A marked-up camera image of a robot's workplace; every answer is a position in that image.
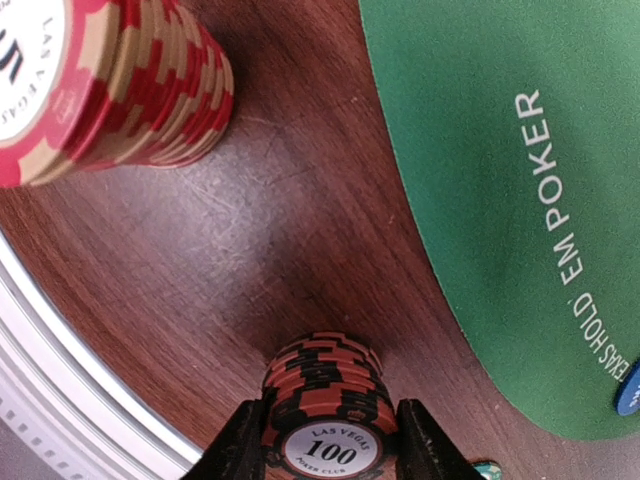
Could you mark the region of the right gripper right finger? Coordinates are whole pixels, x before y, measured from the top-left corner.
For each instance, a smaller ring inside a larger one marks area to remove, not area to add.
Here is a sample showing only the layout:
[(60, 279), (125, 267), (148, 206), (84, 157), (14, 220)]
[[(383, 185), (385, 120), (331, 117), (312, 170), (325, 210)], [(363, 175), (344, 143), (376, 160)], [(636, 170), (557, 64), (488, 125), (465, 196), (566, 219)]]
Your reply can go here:
[(403, 399), (397, 408), (399, 480), (480, 480), (483, 478), (466, 460), (421, 401)]

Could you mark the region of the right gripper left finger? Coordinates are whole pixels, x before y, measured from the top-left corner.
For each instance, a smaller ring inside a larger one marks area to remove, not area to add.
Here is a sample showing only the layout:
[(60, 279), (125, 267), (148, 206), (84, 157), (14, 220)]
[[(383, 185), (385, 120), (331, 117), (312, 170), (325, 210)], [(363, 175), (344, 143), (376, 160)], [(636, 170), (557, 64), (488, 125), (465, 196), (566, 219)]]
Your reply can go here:
[(265, 402), (243, 401), (182, 480), (263, 480)]

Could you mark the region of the green 20 chip stack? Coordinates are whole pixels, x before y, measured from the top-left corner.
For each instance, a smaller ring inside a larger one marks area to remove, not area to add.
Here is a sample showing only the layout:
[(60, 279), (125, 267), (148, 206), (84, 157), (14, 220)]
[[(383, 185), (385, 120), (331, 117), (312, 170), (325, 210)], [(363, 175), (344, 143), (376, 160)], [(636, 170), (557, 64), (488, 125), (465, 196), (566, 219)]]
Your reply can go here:
[(473, 467), (485, 480), (501, 480), (503, 478), (500, 465), (494, 461), (476, 462)]

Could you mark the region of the blue small blind button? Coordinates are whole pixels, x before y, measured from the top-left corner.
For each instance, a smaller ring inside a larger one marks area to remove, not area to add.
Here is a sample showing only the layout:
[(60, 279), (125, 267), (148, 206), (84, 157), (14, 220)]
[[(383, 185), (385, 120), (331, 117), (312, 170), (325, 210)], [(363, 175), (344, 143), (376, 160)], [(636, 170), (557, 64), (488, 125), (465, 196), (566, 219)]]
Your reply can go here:
[(639, 411), (640, 403), (640, 363), (632, 366), (624, 378), (615, 399), (615, 409), (618, 415), (626, 417)]

